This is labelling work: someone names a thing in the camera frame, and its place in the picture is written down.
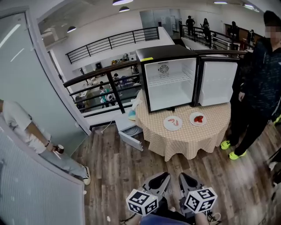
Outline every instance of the neon green shoe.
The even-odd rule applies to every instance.
[[[224,142],[222,142],[222,143],[220,144],[220,148],[221,148],[222,150],[226,150],[226,149],[228,149],[229,147],[231,147],[231,144],[230,144],[230,141],[229,141],[229,140],[224,141]]]
[[[228,157],[229,157],[231,160],[237,160],[238,158],[240,158],[240,157],[246,155],[246,153],[247,153],[247,151],[244,152],[242,155],[237,156],[234,152],[231,152],[231,153],[229,153]]]

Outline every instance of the white shirt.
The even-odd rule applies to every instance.
[[[4,101],[3,112],[1,115],[14,133],[30,148],[34,149],[36,153],[41,154],[46,150],[45,145],[37,137],[26,130],[29,124],[33,121],[31,116],[17,102]],[[50,140],[49,133],[39,127],[38,129],[47,140]]]

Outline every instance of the wooden floor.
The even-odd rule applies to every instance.
[[[140,152],[122,142],[115,125],[93,129],[92,135],[80,146],[73,158],[91,170],[92,182],[86,187],[86,225],[120,224],[128,218],[125,199],[145,178],[163,171],[171,174],[171,187],[166,194],[168,204],[179,208],[179,173],[194,174],[213,187],[218,200],[213,212],[221,213],[223,225],[280,225],[281,188],[271,201],[274,189],[266,160],[281,146],[281,136],[273,127],[266,127],[263,134],[249,148],[245,157],[230,161],[218,147],[213,153],[200,150],[187,160],[174,155],[168,162],[148,150],[148,142]]]

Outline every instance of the glass door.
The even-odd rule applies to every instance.
[[[30,38],[24,13],[0,19],[0,99],[18,102],[71,155],[87,134],[51,85]]]

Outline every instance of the wire rack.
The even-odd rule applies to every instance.
[[[191,80],[185,73],[174,73],[174,74],[158,74],[151,76],[148,81],[149,87],[157,87],[170,83],[177,83],[182,81]]]

